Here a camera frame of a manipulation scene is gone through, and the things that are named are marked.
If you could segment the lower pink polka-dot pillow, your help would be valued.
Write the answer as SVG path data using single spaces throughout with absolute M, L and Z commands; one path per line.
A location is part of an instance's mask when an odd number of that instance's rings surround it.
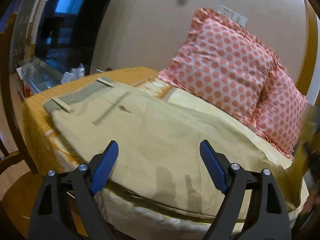
M 306 97 L 293 80 L 282 69 L 275 70 L 269 75 L 254 112 L 259 136 L 292 160 L 307 106 Z

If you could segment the yellow patterned bed cover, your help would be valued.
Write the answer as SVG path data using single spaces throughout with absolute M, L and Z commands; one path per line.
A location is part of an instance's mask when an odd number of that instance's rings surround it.
M 290 160 L 216 106 L 173 88 L 146 67 L 93 74 L 23 105 L 24 137 L 41 174 L 68 172 L 103 152 L 119 156 L 96 200 L 135 239 L 201 239 L 223 201 L 199 153 L 202 140 L 249 171 L 268 168 L 293 222 L 309 192 L 304 160 Z

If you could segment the upper pink polka-dot pillow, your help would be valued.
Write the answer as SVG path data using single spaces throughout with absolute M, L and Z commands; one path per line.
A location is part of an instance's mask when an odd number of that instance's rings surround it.
M 186 42 L 158 77 L 255 129 L 261 93 L 282 67 L 275 51 L 255 35 L 213 9 L 200 8 Z

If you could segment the pink polka-dot pillow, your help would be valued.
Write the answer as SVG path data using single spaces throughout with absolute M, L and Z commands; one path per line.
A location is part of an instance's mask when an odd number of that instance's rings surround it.
M 259 136 L 292 160 L 307 106 L 306 97 L 293 80 L 282 69 L 275 70 L 269 75 L 254 112 Z
M 255 129 L 261 93 L 282 67 L 275 51 L 255 35 L 213 9 L 200 8 L 186 42 L 158 77 Z

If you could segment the cluttered side table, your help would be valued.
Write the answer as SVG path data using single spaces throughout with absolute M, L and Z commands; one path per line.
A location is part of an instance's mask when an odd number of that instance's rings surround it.
M 80 64 L 77 68 L 59 72 L 46 62 L 33 59 L 29 63 L 22 63 L 16 72 L 21 83 L 20 91 L 24 98 L 28 98 L 57 85 L 84 77 L 85 68 Z

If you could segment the white wall socket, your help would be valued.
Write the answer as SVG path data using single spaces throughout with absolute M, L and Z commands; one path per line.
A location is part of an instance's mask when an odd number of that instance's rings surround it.
M 242 27 L 246 26 L 247 18 L 245 18 L 244 16 L 238 14 L 237 12 L 229 9 L 228 7 L 225 7 L 224 5 L 220 4 L 218 6 L 218 12 L 221 15 L 227 16 L 228 18 L 230 18 L 232 21 L 236 22 L 240 26 L 242 26 Z

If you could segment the beige khaki pants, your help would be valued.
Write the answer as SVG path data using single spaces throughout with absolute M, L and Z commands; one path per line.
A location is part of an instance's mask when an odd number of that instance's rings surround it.
M 132 193 L 193 217 L 214 217 L 223 194 L 200 157 L 208 140 L 216 152 L 242 168 L 272 171 L 289 211 L 300 204 L 291 186 L 291 164 L 270 143 L 217 107 L 201 102 L 197 111 L 167 102 L 108 78 L 51 98 L 44 109 L 63 139 L 84 161 L 117 142 L 111 180 Z

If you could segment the blue glowing screen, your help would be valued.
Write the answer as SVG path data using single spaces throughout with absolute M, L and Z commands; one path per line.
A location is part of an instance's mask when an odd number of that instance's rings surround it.
M 35 56 L 61 73 L 83 65 L 89 74 L 110 0 L 49 0 L 39 23 Z

